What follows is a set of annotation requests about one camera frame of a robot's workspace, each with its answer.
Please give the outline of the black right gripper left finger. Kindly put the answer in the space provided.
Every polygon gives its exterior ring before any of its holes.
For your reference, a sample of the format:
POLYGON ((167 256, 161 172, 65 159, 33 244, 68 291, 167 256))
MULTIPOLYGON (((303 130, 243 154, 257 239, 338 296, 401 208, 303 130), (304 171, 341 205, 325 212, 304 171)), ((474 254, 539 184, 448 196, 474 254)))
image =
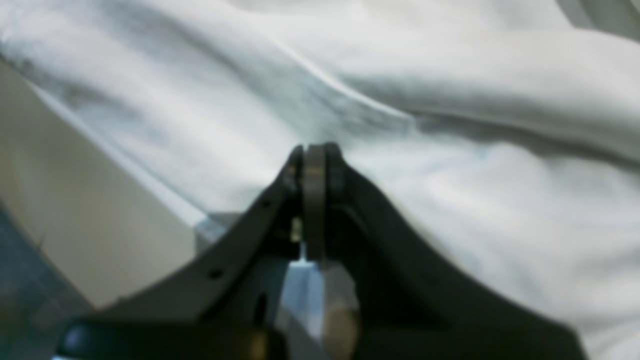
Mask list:
POLYGON ((276 328, 301 207, 303 148, 204 253, 162 281, 75 320, 60 360, 288 360, 276 328))

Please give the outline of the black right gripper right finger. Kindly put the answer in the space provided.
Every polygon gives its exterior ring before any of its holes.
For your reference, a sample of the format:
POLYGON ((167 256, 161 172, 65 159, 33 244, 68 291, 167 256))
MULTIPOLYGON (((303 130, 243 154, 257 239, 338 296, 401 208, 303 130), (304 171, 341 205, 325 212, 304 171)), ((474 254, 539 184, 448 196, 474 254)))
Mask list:
POLYGON ((480 284, 426 244, 336 144, 323 151, 323 255, 355 282, 357 360, 587 358, 573 330, 480 284))

